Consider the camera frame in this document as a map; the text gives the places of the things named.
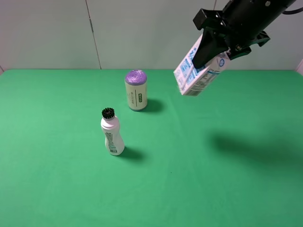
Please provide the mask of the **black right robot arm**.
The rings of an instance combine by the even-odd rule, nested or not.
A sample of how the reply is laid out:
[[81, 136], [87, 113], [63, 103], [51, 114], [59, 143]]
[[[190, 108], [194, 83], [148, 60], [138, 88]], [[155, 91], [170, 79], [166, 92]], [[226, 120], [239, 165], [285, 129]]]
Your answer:
[[230, 0], [223, 10], [200, 9], [193, 19], [202, 39], [192, 59], [196, 69], [227, 52], [230, 60], [248, 55], [250, 46], [262, 47], [270, 40], [265, 28], [278, 16], [294, 15], [302, 8], [288, 10], [293, 0]]

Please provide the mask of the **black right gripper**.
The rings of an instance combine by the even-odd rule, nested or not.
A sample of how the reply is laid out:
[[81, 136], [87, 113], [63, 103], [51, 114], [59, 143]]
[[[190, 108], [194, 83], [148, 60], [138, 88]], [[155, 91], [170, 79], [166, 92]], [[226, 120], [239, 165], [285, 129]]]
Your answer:
[[250, 54], [250, 46], [262, 47], [270, 40], [265, 32], [271, 23], [269, 8], [200, 9], [193, 22], [198, 30], [203, 30], [202, 40], [192, 59], [195, 69], [224, 51], [228, 51], [229, 59], [237, 59]]

